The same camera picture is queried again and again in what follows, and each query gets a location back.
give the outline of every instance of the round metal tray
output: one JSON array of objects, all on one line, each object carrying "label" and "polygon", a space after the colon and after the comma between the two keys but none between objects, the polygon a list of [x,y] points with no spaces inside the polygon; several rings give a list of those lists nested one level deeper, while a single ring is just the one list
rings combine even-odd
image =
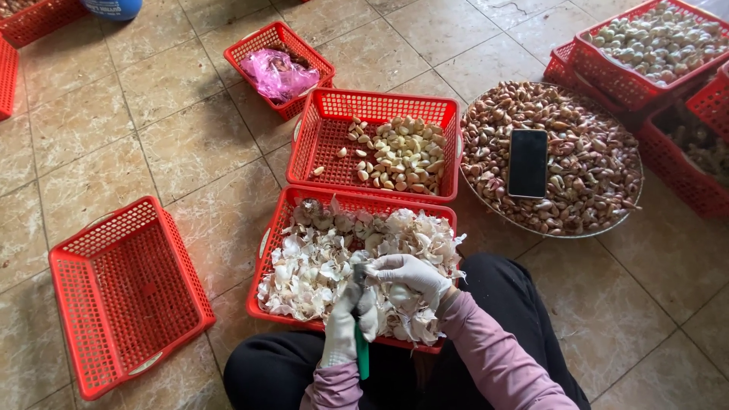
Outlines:
[{"label": "round metal tray", "polygon": [[[618,121],[618,120],[617,120],[617,118],[616,118],[616,117],[615,117],[615,116],[614,116],[614,115],[613,115],[612,113],[610,113],[609,111],[607,111],[607,110],[606,110],[605,108],[603,108],[603,106],[601,106],[600,104],[596,103],[596,102],[595,102],[595,101],[594,101],[593,99],[591,99],[591,98],[588,98],[588,97],[584,96],[583,94],[577,93],[577,92],[573,91],[573,90],[572,90],[572,89],[570,89],[570,88],[567,88],[567,87],[563,87],[563,86],[561,86],[561,85],[557,85],[557,84],[552,84],[551,82],[538,82],[538,81],[531,81],[530,83],[531,83],[531,84],[543,84],[543,85],[548,85],[548,86],[550,86],[550,87],[559,87],[559,88],[561,88],[562,90],[566,90],[566,91],[569,91],[569,92],[571,92],[571,93],[575,93],[575,94],[581,95],[581,96],[582,96],[582,99],[583,99],[583,100],[585,100],[585,101],[587,101],[587,103],[588,103],[588,108],[590,108],[590,111],[592,111],[592,112],[598,112],[599,114],[603,114],[603,115],[608,115],[608,116],[612,117],[612,119],[613,119],[613,120],[615,120],[615,121]],[[470,107],[471,107],[471,106],[472,106],[472,105],[473,105],[473,104],[474,104],[474,103],[475,103],[476,101],[480,100],[480,99],[481,99],[481,97],[482,97],[482,96],[483,96],[484,94],[486,94],[486,93],[488,93],[488,90],[487,90],[487,91],[486,91],[485,93],[481,93],[481,94],[480,94],[480,95],[479,95],[478,97],[476,97],[476,99],[475,99],[475,100],[473,100],[473,101],[471,102],[471,104],[469,104],[469,105],[468,105],[468,107],[466,107],[466,109],[465,109],[465,110],[463,111],[463,114],[461,114],[461,119],[465,118],[465,116],[466,116],[466,113],[468,112],[468,110],[470,109]],[[639,160],[640,174],[641,174],[641,176],[643,177],[643,176],[644,176],[644,174],[643,174],[643,161],[642,161],[642,160],[640,160],[640,152],[638,153],[638,160]],[[481,201],[481,203],[482,203],[482,204],[484,204],[484,205],[488,206],[488,208],[489,208],[489,209],[490,209],[490,210],[491,210],[491,211],[492,211],[492,212],[493,212],[494,214],[497,214],[497,215],[499,215],[499,216],[500,216],[500,217],[502,217],[503,219],[505,219],[505,220],[509,221],[510,223],[512,223],[512,224],[514,224],[514,225],[516,225],[516,226],[518,226],[519,228],[522,228],[522,229],[524,229],[525,231],[529,231],[529,232],[532,232],[532,233],[535,233],[535,234],[537,234],[537,235],[540,235],[540,236],[544,236],[544,237],[549,237],[549,238],[558,238],[558,239],[578,239],[578,238],[589,238],[589,237],[591,237],[591,236],[599,235],[599,234],[601,234],[601,233],[605,233],[605,232],[607,232],[607,231],[609,231],[609,230],[613,229],[614,227],[616,227],[616,226],[618,226],[619,224],[621,224],[621,223],[622,223],[622,222],[623,222],[624,220],[626,220],[626,219],[627,219],[627,218],[628,218],[628,217],[630,216],[630,214],[632,214],[633,212],[635,212],[635,211],[631,211],[631,212],[628,212],[628,214],[626,214],[626,215],[625,215],[624,217],[620,218],[620,219],[619,219],[619,220],[617,220],[617,221],[616,221],[615,223],[613,223],[612,225],[610,225],[610,226],[609,226],[608,228],[605,228],[605,229],[600,229],[600,230],[597,230],[597,231],[591,231],[591,232],[588,232],[588,233],[581,233],[580,235],[550,235],[549,233],[541,233],[541,232],[539,232],[539,231],[535,231],[534,229],[529,229],[529,228],[527,228],[526,226],[523,226],[523,225],[519,225],[518,223],[516,223],[516,222],[512,221],[511,219],[507,218],[507,217],[506,217],[505,215],[503,215],[503,214],[502,214],[501,212],[499,212],[499,211],[498,211],[497,209],[494,209],[494,208],[493,208],[493,207],[492,207],[491,205],[489,205],[489,204],[488,204],[488,203],[487,203],[486,201],[484,201],[484,200],[483,200],[483,197],[482,197],[482,196],[478,195],[478,192],[476,192],[476,189],[474,189],[473,185],[471,185],[471,183],[470,183],[470,182],[468,182],[468,180],[466,179],[466,174],[464,174],[464,172],[463,172],[463,169],[462,169],[462,168],[460,167],[460,165],[459,165],[459,173],[460,173],[460,175],[461,175],[461,178],[463,178],[463,179],[464,179],[464,181],[466,181],[466,184],[467,184],[467,185],[468,185],[468,187],[469,187],[469,188],[471,189],[471,192],[473,193],[473,195],[475,195],[475,196],[476,196],[476,198],[478,198],[478,200],[479,200],[479,201]],[[638,202],[639,202],[639,200],[640,200],[640,195],[642,194],[642,192],[643,192],[643,179],[641,179],[641,181],[640,181],[640,186],[638,187],[638,195],[636,196],[636,202],[635,202],[635,204],[636,204],[636,205],[638,205]]]}]

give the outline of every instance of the blue container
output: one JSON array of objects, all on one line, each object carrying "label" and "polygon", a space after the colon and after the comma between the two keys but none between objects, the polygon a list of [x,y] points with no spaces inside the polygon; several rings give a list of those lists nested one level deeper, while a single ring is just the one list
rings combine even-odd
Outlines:
[{"label": "blue container", "polygon": [[89,11],[107,20],[126,21],[139,14],[141,0],[81,0]]}]

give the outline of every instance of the tiled floor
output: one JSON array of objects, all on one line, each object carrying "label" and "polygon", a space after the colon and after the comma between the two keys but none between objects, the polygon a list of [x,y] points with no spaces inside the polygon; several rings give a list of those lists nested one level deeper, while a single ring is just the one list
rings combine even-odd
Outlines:
[{"label": "tiled floor", "polygon": [[[549,50],[638,0],[149,0],[129,24],[85,18],[21,53],[0,123],[0,408],[228,409],[220,370],[243,338],[254,250],[282,185],[282,123],[222,51],[285,20],[342,88],[471,101],[540,78]],[[533,272],[595,409],[729,409],[729,228],[698,219],[648,172],[644,211],[598,238],[542,239],[451,206],[466,255]],[[143,195],[175,217],[218,323],[143,377],[82,401],[47,251]]]}]

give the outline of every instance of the black pants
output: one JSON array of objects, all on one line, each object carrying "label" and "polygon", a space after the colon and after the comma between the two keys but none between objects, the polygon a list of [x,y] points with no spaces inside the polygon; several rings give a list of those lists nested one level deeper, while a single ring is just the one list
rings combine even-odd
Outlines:
[{"label": "black pants", "polygon": [[[461,265],[471,293],[505,331],[559,383],[582,410],[588,399],[567,370],[547,310],[529,272],[511,260],[479,254]],[[252,336],[235,348],[223,382],[236,410],[298,409],[304,389],[321,359],[324,334],[269,333]],[[410,351],[370,345],[370,377],[361,381],[361,409],[492,409],[476,388],[453,343],[446,341],[423,392],[416,388]]]}]

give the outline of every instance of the green-handled knife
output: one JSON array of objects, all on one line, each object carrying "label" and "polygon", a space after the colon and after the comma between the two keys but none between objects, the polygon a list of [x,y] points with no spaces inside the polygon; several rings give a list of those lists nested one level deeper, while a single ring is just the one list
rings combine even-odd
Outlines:
[{"label": "green-handled knife", "polygon": [[[365,290],[365,264],[355,263],[354,264],[354,277],[352,278],[354,283],[364,292]],[[359,314],[356,312],[356,307],[352,311],[354,316],[354,343],[357,349],[357,368],[359,369],[359,378],[365,380],[370,376],[370,344],[367,343],[365,337],[362,335],[362,331],[359,329]]]}]

